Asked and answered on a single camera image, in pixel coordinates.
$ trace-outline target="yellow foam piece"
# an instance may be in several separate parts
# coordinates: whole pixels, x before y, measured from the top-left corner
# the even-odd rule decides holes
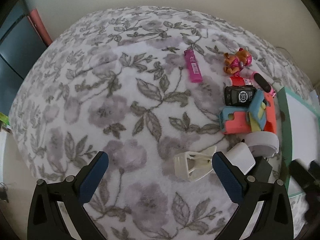
[[[251,113],[249,112],[249,120],[252,132],[259,132],[261,131],[258,122],[252,117]]]
[[[262,118],[265,109],[266,109],[266,104],[262,102],[258,112],[259,119]]]
[[[266,104],[265,103],[261,103],[259,112],[258,112],[258,118],[261,119],[263,116],[263,113],[266,109]],[[260,125],[258,124],[258,122],[253,118],[253,116],[251,115],[251,113],[249,113],[249,120],[250,120],[250,126],[251,126],[251,131],[252,132],[259,132],[261,131]]]

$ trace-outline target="white label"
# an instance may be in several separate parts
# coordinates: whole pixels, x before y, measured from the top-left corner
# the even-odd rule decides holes
[[[191,63],[192,69],[193,69],[193,73],[194,74],[199,74],[198,68],[197,68],[197,64],[196,63]]]
[[[243,79],[244,80],[244,84],[247,86],[247,85],[252,85],[252,83],[251,83],[251,80],[250,79],[246,79],[246,78],[244,78]]]
[[[239,102],[240,103],[244,103],[244,102],[246,102],[248,100],[248,94],[247,94],[247,92],[246,91],[241,91],[240,93],[239,93]]]

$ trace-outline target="dark blue cabinet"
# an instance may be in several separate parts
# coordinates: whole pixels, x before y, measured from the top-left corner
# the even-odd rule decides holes
[[[23,80],[0,58],[0,112],[9,114]]]
[[[6,115],[23,79],[46,49],[27,13],[20,0],[0,26],[0,112]]]
[[[22,78],[27,76],[45,49],[46,45],[26,16],[0,44],[0,54]]]

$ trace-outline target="metal screw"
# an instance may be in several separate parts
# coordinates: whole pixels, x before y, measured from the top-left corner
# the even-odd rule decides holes
[[[277,184],[282,186],[283,185],[283,181],[281,179],[277,179]]]
[[[40,186],[40,185],[42,185],[43,183],[44,183],[44,180],[43,180],[43,179],[38,179],[38,180],[37,180],[37,185]]]
[[[72,182],[74,179],[75,179],[75,176],[69,175],[68,177],[66,177],[66,182]]]
[[[247,180],[250,181],[250,182],[255,182],[256,178],[254,176],[249,175],[247,177]]]

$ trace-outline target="toy figure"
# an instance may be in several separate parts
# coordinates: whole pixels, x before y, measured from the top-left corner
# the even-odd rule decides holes
[[[251,54],[242,48],[240,48],[234,55],[229,55],[229,53],[224,53],[223,55],[225,57],[224,62],[226,64],[223,71],[229,75],[239,76],[240,71],[244,66],[249,66],[252,62]]]

